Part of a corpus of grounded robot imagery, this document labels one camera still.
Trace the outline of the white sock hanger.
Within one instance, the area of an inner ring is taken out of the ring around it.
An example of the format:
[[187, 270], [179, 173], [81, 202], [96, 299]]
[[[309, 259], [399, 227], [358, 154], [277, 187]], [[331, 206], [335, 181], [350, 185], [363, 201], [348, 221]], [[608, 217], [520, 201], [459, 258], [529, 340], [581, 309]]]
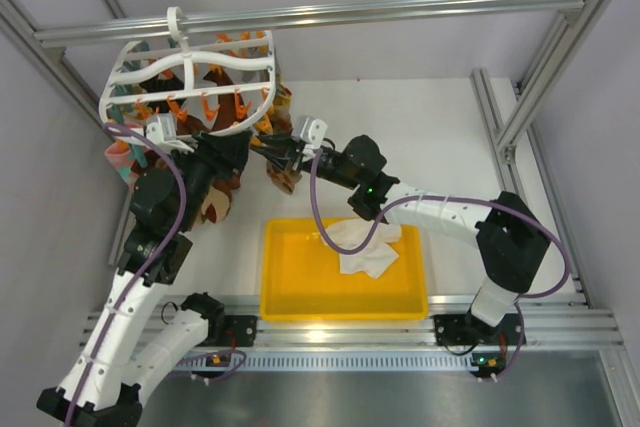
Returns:
[[[153, 102], [164, 103], [175, 119], [184, 121], [188, 111], [180, 100], [198, 99], [209, 121], [218, 116], [208, 99], [223, 95], [233, 97], [240, 120], [214, 136], [229, 136], [253, 128], [268, 118], [278, 91], [276, 57], [272, 33], [247, 31], [238, 39], [223, 37], [213, 44], [192, 46], [184, 26], [186, 16], [180, 8], [167, 9], [169, 38], [174, 46], [164, 50], [141, 50], [140, 43], [130, 42], [120, 52], [98, 104], [100, 119], [108, 123], [110, 112], [121, 106], [144, 109]], [[260, 82], [208, 87], [196, 79], [201, 67], [222, 72], [266, 74]]]

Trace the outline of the white sock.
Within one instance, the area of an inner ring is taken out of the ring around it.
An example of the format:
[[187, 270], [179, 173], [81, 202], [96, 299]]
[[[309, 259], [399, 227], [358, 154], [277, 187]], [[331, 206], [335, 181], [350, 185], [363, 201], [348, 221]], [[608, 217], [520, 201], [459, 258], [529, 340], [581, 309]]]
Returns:
[[[354, 250], [365, 241], [373, 226], [373, 222], [359, 218], [346, 219], [329, 225], [326, 228], [326, 233], [342, 249]], [[376, 242], [385, 242], [390, 245], [399, 241], [401, 236], [402, 229], [399, 225], [380, 223], [376, 226], [373, 236], [366, 247]]]
[[376, 242], [357, 254], [341, 254], [340, 273], [353, 275], [362, 272], [372, 279], [379, 279], [398, 258], [399, 254], [389, 244]]

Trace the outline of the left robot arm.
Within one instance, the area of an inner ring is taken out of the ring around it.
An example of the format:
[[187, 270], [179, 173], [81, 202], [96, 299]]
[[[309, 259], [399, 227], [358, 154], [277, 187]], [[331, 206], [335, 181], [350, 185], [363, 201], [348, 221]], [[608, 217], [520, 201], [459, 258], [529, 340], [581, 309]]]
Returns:
[[69, 373], [39, 395], [38, 410], [66, 426], [135, 426], [153, 392], [185, 355], [202, 342], [223, 338], [223, 304], [194, 293], [160, 334], [138, 346], [192, 247], [186, 232], [213, 183], [244, 169], [251, 137], [196, 133], [193, 151], [159, 151], [163, 166], [138, 176], [129, 204], [135, 224], [103, 310]]

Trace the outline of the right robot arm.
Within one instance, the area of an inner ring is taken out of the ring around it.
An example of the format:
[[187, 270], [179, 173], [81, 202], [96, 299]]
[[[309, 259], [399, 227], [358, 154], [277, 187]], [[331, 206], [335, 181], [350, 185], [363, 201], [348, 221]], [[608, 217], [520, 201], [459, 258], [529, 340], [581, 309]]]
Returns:
[[438, 232], [478, 249], [485, 279], [454, 333], [457, 345], [490, 343], [503, 331], [503, 320], [516, 300], [527, 293], [550, 241], [524, 201], [503, 191], [485, 201], [428, 193], [385, 173], [387, 160], [367, 135], [350, 140], [343, 150], [311, 147], [292, 134], [261, 135], [254, 152], [278, 168], [290, 167], [310, 176], [314, 219], [321, 219], [317, 182], [325, 180], [351, 191], [348, 204], [369, 222], [366, 236], [342, 245], [324, 226], [323, 241], [342, 255], [358, 255], [381, 224], [410, 225]]

